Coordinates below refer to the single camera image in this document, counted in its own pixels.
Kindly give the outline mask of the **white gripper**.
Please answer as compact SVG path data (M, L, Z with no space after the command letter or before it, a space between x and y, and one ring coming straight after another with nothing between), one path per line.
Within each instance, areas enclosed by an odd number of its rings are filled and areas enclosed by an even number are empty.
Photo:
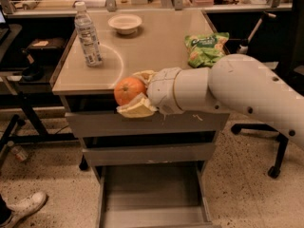
M174 95L174 83L179 67L170 67L155 72L143 70L133 74L146 86L147 96L143 93L137 95L129 104L117 107L117 112L126 118L150 117L159 110L162 115L182 114Z

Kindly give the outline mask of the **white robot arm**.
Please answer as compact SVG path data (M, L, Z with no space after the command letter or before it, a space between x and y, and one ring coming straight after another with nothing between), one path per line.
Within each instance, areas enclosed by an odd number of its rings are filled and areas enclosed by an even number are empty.
M126 118L186 111L228 113L235 110L261 121L304 148L304 97L259 60L230 54L211 67L164 68L132 75L138 87L124 88L130 99L116 97Z

